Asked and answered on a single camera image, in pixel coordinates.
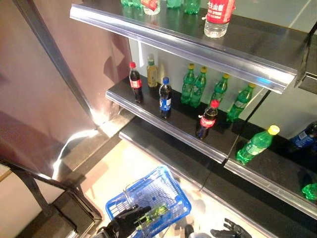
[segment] shelf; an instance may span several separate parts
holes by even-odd
[[[199,119],[198,115],[203,114],[207,105],[201,103],[194,109],[181,104],[181,94],[173,90],[171,117],[163,119],[159,115],[159,88],[149,88],[146,78],[141,76],[141,79],[144,85],[142,87],[144,96],[142,104],[135,102],[128,77],[110,88],[106,92],[106,97],[215,161],[222,163],[237,138],[231,124],[225,122],[226,113],[218,111],[216,125],[210,129],[207,138],[200,140],[195,136],[196,124]]]
[[[316,220],[139,117],[119,134],[198,186],[267,237],[316,237]]]
[[[275,136],[271,146],[248,164],[236,161],[236,152],[250,140],[248,131],[257,133],[255,127],[246,126],[224,167],[317,220],[317,205],[306,200],[301,192],[305,185],[317,181],[315,158],[304,152],[298,152],[294,158],[285,155],[280,150],[287,140]]]
[[[211,39],[204,35],[206,11],[191,16],[163,1],[160,13],[148,16],[118,0],[95,0],[73,4],[70,17],[282,93],[300,67],[307,34],[233,15],[225,36]],[[312,41],[307,72],[317,75]]]

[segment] yellow bottle cap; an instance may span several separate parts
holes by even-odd
[[[276,135],[276,134],[279,133],[279,127],[276,126],[276,125],[271,125],[267,131],[268,131],[268,133],[270,133],[271,135]]]
[[[190,64],[188,65],[188,68],[189,68],[189,69],[194,69],[194,68],[195,68],[195,65],[194,65],[193,63],[190,63]]]
[[[206,66],[203,66],[203,67],[200,69],[200,72],[201,72],[201,73],[207,73],[207,67],[206,67]]]
[[[256,87],[256,84],[254,84],[254,83],[249,83],[249,87],[255,88],[255,87]]]

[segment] tiled floor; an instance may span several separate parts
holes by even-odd
[[[109,220],[105,212],[105,204],[115,197],[130,183],[144,177],[154,170],[160,163],[145,154],[129,142],[119,142],[90,172],[82,183],[86,197],[104,215],[102,225]],[[157,235],[158,238],[184,238],[184,227],[192,224],[195,231],[209,234],[210,229],[223,230],[224,218],[244,227],[252,237],[265,237],[242,218],[229,211],[219,202],[180,178],[180,185],[192,204],[192,211],[186,218],[172,225],[167,231]]]

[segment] white wall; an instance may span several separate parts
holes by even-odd
[[[1,238],[16,237],[41,212],[35,198],[17,175],[10,173],[3,178],[7,170],[0,165]],[[64,192],[39,180],[36,183],[48,203],[52,203]]]

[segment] pepsi bottle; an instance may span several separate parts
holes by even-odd
[[[159,88],[159,111],[163,118],[170,117],[172,102],[172,88],[168,77],[163,78],[163,84]]]

